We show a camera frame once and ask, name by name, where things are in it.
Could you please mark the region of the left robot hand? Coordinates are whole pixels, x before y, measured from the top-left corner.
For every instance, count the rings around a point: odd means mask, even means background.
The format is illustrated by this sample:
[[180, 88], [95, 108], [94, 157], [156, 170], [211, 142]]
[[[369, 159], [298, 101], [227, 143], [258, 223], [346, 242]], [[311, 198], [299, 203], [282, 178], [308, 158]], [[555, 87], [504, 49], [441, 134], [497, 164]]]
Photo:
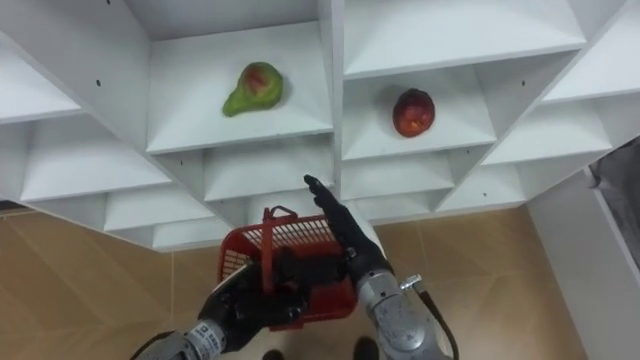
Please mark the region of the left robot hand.
[[292, 324], [307, 311], [310, 287], [302, 259], [286, 248], [273, 262], [274, 290], [263, 289], [263, 269], [251, 263], [209, 295], [198, 314], [217, 324], [226, 338], [225, 352], [237, 352], [262, 329]]

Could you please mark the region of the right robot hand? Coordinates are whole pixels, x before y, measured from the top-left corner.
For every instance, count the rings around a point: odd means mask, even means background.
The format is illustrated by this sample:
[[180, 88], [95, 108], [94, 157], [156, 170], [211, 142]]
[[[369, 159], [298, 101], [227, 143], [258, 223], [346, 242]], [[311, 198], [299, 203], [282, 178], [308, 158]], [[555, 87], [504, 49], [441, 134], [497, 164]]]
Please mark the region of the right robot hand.
[[316, 177], [303, 177], [314, 203], [323, 211], [334, 238], [343, 248], [346, 269], [354, 284], [374, 272], [394, 273], [382, 250], [357, 224], [350, 210]]

